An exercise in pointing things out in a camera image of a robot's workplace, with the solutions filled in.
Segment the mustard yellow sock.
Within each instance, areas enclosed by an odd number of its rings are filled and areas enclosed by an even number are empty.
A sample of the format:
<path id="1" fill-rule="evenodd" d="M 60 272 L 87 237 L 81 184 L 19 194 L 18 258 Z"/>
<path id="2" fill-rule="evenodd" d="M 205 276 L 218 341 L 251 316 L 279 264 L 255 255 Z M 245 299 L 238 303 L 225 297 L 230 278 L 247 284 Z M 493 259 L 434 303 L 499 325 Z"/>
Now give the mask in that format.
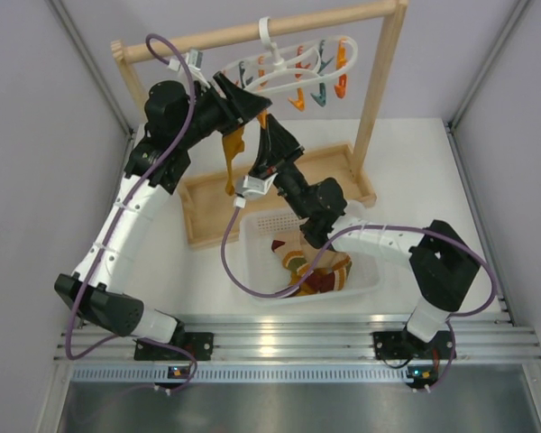
<path id="1" fill-rule="evenodd" d="M 234 170 L 233 161 L 234 158 L 244 152 L 244 127 L 241 126 L 235 131 L 222 136 L 223 152 L 225 156 L 225 167 L 227 173 L 227 179 L 225 184 L 225 193 L 228 196 L 234 194 Z"/>

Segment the orange clothes peg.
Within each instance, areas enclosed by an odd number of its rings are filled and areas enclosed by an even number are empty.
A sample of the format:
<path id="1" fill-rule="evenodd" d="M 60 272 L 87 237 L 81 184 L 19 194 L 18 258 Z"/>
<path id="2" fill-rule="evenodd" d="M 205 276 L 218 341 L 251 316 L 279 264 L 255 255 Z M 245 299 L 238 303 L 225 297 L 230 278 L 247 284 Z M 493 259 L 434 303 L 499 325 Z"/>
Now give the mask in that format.
<path id="1" fill-rule="evenodd" d="M 267 116 L 268 116 L 267 110 L 263 110 L 259 115 L 257 115 L 257 119 L 262 129 L 267 128 Z"/>

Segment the white clip hanger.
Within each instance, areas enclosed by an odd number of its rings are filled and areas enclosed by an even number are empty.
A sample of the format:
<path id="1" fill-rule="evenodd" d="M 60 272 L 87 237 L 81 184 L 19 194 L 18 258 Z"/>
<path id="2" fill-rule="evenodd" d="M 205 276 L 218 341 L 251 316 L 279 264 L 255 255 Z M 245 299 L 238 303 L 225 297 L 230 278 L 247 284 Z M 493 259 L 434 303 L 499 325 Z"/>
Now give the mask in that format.
<path id="1" fill-rule="evenodd" d="M 309 97 L 324 107 L 330 90 L 345 98 L 348 73 L 358 60 L 357 42 L 336 35 L 281 48 L 270 36 L 270 22 L 264 17 L 258 23 L 263 52 L 227 64 L 223 74 L 261 96 L 289 94 L 288 101 L 300 112 Z"/>

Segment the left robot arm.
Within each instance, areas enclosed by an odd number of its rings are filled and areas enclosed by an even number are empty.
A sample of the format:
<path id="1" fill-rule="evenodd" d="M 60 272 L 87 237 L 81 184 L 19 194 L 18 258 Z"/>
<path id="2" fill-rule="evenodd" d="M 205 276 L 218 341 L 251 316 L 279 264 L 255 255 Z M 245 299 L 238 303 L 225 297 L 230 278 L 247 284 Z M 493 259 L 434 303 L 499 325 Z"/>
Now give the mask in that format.
<path id="1" fill-rule="evenodd" d="M 117 336 L 154 340 L 163 356 L 183 353 L 180 322 L 125 294 L 125 284 L 151 221 L 174 194 L 190 165 L 189 151 L 214 132 L 227 136 L 271 106 L 222 73 L 211 85 L 185 88 L 176 80 L 155 84 L 144 104 L 144 136 L 124 168 L 119 192 L 95 242 L 54 290 L 80 318 Z"/>

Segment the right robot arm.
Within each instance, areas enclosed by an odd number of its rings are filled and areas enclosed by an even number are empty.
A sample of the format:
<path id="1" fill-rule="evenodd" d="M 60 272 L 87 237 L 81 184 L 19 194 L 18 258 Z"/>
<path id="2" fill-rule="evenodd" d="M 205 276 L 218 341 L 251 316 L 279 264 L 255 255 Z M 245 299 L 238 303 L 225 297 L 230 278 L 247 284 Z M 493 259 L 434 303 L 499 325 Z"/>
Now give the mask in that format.
<path id="1" fill-rule="evenodd" d="M 308 243 L 343 253 L 374 255 L 412 271 L 420 299 L 401 332 L 409 357 L 424 357 L 436 334 L 459 311 L 480 264 L 453 228 L 434 220 L 427 228 L 375 226 L 345 213 L 347 202 L 337 180 L 310 184 L 296 165 L 304 149 L 273 115 L 260 129 L 259 149 L 248 173 L 256 185 L 272 184 L 301 220 Z"/>

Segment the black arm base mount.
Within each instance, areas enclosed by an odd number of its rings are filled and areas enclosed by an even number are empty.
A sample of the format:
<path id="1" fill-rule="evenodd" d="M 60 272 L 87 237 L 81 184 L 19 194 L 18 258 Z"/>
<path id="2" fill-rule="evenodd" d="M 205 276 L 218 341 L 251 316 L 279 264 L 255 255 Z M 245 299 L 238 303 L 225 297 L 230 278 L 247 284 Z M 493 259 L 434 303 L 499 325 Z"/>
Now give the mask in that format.
<path id="1" fill-rule="evenodd" d="M 175 337 L 174 345 L 190 353 L 197 361 L 210 361 L 214 350 L 214 334 L 208 332 L 186 332 Z M 151 344 L 141 339 L 136 341 L 133 359 L 135 361 L 186 361 L 188 357 L 162 346 Z"/>

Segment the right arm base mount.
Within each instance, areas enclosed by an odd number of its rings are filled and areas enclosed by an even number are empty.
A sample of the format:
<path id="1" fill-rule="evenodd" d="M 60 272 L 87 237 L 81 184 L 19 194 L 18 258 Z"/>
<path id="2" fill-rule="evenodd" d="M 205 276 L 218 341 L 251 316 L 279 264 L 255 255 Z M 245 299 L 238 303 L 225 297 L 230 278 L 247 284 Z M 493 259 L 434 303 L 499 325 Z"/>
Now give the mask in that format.
<path id="1" fill-rule="evenodd" d="M 372 334 L 375 358 L 385 363 L 406 361 L 448 361 L 455 359 L 455 344 L 451 333 L 438 331 L 429 342 L 412 336 L 406 329 L 377 331 Z"/>

